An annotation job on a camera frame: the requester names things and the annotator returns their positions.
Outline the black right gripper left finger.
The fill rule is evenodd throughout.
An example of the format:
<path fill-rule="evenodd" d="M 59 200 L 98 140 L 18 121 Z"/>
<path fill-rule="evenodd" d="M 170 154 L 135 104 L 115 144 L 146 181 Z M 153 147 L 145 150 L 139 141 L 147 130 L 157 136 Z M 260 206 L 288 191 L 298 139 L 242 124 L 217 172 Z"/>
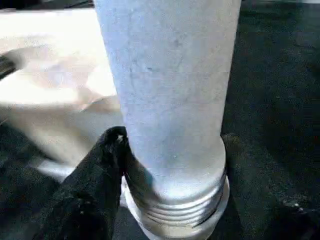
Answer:
<path fill-rule="evenodd" d="M 41 211 L 39 240 L 111 240 L 130 152 L 123 126 L 107 129 Z"/>

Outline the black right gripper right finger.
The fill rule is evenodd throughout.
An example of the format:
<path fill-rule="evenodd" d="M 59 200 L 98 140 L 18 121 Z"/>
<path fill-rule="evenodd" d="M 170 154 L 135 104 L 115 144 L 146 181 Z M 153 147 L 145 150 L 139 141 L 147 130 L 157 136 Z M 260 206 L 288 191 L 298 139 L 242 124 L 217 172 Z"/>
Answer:
<path fill-rule="evenodd" d="M 258 145 L 222 136 L 230 193 L 245 240 L 318 240 L 320 208 Z"/>

